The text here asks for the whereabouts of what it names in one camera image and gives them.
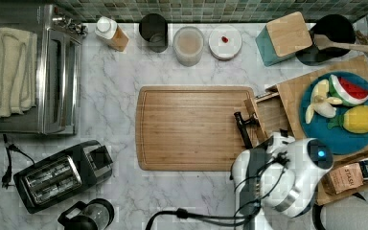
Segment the green tile backsplash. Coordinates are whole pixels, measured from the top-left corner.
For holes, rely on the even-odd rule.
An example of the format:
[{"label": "green tile backsplash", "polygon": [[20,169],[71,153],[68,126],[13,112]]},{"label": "green tile backsplash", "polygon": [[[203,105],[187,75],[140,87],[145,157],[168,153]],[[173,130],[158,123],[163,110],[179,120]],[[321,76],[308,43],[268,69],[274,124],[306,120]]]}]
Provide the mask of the green tile backsplash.
[{"label": "green tile backsplash", "polygon": [[139,22],[151,12],[169,22],[267,22],[301,12],[309,22],[338,13],[351,21],[368,14],[368,0],[55,0],[85,22],[107,16],[118,22]]}]

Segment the white marble countertop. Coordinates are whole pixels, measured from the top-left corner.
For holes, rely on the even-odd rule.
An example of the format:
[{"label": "white marble countertop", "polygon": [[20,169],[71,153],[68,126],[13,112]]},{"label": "white marble countertop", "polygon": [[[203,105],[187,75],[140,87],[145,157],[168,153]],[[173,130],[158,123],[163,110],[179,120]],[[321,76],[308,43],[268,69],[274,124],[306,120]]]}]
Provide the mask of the white marble countertop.
[{"label": "white marble countertop", "polygon": [[[192,25],[203,31],[207,42],[210,32],[218,24]],[[165,52],[156,54],[143,47],[137,24],[120,26],[130,39],[122,53],[102,44],[93,33],[94,25],[89,25],[90,34],[84,40],[82,50],[78,135],[9,135],[10,140],[35,161],[96,139],[111,153],[114,161],[112,177],[104,184],[34,215],[28,214],[15,187],[2,189],[0,182],[0,230],[61,229],[57,222],[61,212],[78,200],[87,202],[97,197],[109,200],[116,209],[116,217],[109,229],[145,229],[154,213],[178,207],[206,215],[233,215],[234,193],[229,172],[146,172],[139,168],[135,150],[135,111],[140,88],[145,85],[242,85],[251,87],[255,95],[259,95],[275,83],[307,74],[333,61],[359,55],[358,52],[350,52],[345,57],[316,67],[303,65],[297,58],[264,67],[255,42],[264,24],[233,24],[243,39],[241,52],[235,58],[219,61],[205,47],[200,63],[184,67],[176,60],[171,42]],[[185,25],[170,25],[170,41],[182,26]],[[12,164],[15,174],[30,166],[31,162],[13,153]],[[0,135],[0,181],[7,165]],[[310,214],[290,220],[275,217],[272,222],[275,230],[288,229],[297,222],[301,223],[301,229],[312,228]],[[153,229],[219,228],[199,221],[160,217]]]}]

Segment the white towel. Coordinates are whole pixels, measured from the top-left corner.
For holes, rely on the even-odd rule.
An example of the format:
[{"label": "white towel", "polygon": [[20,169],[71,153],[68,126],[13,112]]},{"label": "white towel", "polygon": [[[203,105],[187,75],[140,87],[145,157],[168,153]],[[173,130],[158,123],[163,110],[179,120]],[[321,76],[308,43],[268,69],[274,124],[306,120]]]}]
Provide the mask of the white towel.
[{"label": "white towel", "polygon": [[22,90],[20,106],[23,111],[29,110],[35,106],[35,77],[36,77],[36,57],[37,57],[37,34],[32,35],[32,43],[30,44],[28,66],[26,68],[26,79]]},{"label": "white towel", "polygon": [[13,36],[0,34],[0,117],[11,116],[11,94],[20,60],[21,43]]},{"label": "white towel", "polygon": [[11,112],[22,114],[35,106],[35,57],[37,35],[27,31],[12,28],[0,28],[0,34],[12,35],[19,39],[23,45],[25,55],[19,60],[19,69],[15,82],[17,87],[11,93]]},{"label": "white towel", "polygon": [[0,28],[0,117],[35,106],[36,34]]}]

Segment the teal container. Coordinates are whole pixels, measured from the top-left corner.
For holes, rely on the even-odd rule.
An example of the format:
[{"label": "teal container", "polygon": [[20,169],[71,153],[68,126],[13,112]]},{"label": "teal container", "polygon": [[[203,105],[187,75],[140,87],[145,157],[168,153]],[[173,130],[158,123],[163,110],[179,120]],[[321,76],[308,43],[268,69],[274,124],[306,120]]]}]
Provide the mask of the teal container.
[{"label": "teal container", "polygon": [[270,66],[285,59],[289,59],[295,56],[295,53],[289,54],[287,56],[279,57],[274,50],[273,42],[268,34],[267,26],[256,37],[256,43],[258,44],[259,52],[261,53],[264,66]]},{"label": "teal container", "polygon": [[293,58],[312,45],[303,14],[295,12],[270,21],[256,37],[263,63],[270,66]]}]

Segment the blue plate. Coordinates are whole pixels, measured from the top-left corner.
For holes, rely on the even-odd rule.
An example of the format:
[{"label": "blue plate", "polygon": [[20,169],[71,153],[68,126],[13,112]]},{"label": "blue plate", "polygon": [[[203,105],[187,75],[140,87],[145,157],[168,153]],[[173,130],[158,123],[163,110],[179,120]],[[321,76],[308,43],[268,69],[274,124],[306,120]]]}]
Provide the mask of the blue plate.
[{"label": "blue plate", "polygon": [[[310,124],[306,124],[306,111],[311,103],[311,92],[315,85],[322,80],[328,80],[330,75],[336,75],[353,84],[368,90],[368,82],[360,76],[348,72],[331,72],[319,77],[308,87],[300,105],[300,124],[307,137],[317,138],[330,148],[333,154],[346,155],[363,149],[368,145],[368,132],[356,134],[347,131],[341,126],[328,129],[327,118],[315,113]],[[336,107],[336,115],[342,115],[352,107],[333,105]]]}]

